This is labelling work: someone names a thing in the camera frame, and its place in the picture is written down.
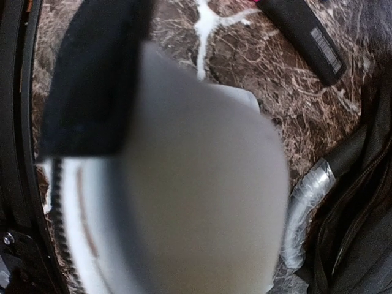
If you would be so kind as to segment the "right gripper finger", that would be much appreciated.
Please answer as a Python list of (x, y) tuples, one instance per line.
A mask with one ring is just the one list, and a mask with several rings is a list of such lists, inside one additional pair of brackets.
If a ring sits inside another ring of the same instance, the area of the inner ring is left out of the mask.
[(123, 146), (153, 1), (83, 1), (61, 42), (39, 158), (95, 157)]

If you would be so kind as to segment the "white cloth pouch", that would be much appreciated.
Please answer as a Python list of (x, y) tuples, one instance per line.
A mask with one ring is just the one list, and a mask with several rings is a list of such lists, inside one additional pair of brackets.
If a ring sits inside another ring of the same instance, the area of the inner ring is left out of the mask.
[(150, 42), (120, 154), (65, 157), (60, 203), (82, 293), (266, 293), (288, 167), (246, 90), (198, 81)]

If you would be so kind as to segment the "black student bag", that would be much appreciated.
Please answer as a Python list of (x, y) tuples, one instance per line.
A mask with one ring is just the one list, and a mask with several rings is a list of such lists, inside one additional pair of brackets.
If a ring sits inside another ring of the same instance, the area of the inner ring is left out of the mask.
[(323, 209), (308, 293), (391, 293), (391, 74), (363, 93), (374, 103), (364, 145)]

